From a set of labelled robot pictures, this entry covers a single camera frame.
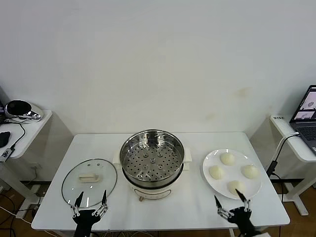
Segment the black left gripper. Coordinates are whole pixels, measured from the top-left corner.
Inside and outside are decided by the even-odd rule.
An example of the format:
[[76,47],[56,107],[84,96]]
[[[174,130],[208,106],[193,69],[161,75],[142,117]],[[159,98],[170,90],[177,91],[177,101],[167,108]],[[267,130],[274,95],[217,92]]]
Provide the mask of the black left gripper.
[[71,206],[73,211],[73,221],[76,223],[76,230],[74,237],[89,237],[91,234],[92,226],[100,221],[108,210],[107,206],[107,190],[104,191],[102,196],[101,205],[96,209],[81,210],[79,211],[84,192],[81,192],[77,197],[75,204]]

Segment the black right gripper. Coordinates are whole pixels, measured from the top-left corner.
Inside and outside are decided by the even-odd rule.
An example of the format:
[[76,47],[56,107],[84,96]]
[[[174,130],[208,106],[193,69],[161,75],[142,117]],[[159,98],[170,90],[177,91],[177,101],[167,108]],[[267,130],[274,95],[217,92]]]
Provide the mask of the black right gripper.
[[218,198],[214,196],[217,207],[217,214],[222,218],[228,220],[230,223],[237,224],[240,234],[243,237],[254,237],[256,235],[260,235],[261,232],[256,230],[254,225],[250,221],[250,216],[252,213],[252,210],[250,208],[250,199],[247,199],[244,194],[241,193],[238,189],[235,189],[235,191],[243,202],[243,206],[228,211],[221,206]]

